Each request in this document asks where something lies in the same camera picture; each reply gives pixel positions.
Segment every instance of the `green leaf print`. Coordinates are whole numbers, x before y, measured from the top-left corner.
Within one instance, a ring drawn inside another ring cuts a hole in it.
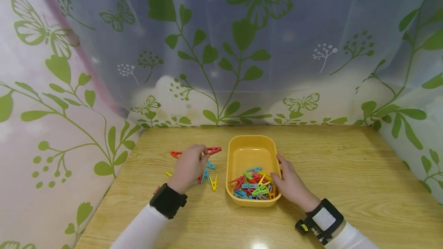
[[[148,0],[148,5],[149,18],[166,22],[177,21],[174,2],[172,0]]]

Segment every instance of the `fabric backdrop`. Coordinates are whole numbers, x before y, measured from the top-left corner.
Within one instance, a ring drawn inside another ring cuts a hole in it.
[[[0,0],[0,249],[73,248],[151,127],[372,126],[443,203],[442,2]]]

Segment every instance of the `wood grain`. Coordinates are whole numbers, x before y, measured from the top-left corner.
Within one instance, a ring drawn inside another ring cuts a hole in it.
[[[235,205],[224,188],[227,146],[244,134],[266,135],[306,185],[327,197],[347,221],[380,248],[442,248],[443,208],[370,127],[239,126],[146,130],[99,206],[76,249],[107,249],[157,186],[167,181],[172,150],[193,143],[221,146],[211,157],[218,174],[192,187],[187,205],[158,238],[156,248],[323,248],[294,224],[304,214],[282,198],[271,208]]]

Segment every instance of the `yellow clothespin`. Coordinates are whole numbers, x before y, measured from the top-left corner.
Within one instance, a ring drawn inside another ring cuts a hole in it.
[[[209,181],[211,183],[212,191],[216,191],[217,190],[217,179],[218,179],[218,175],[215,176],[215,181],[213,181],[211,176],[209,176]]]

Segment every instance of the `yellow container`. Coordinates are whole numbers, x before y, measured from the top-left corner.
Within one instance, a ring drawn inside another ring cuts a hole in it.
[[[236,182],[230,181],[243,175],[247,169],[257,166],[262,167],[262,173],[276,173],[281,177],[280,166],[276,157],[277,149],[274,141],[267,136],[244,135],[231,139],[228,147],[228,164],[226,168],[226,191],[237,205],[267,208],[273,206],[281,194],[271,200],[248,200],[234,196],[233,189]]]

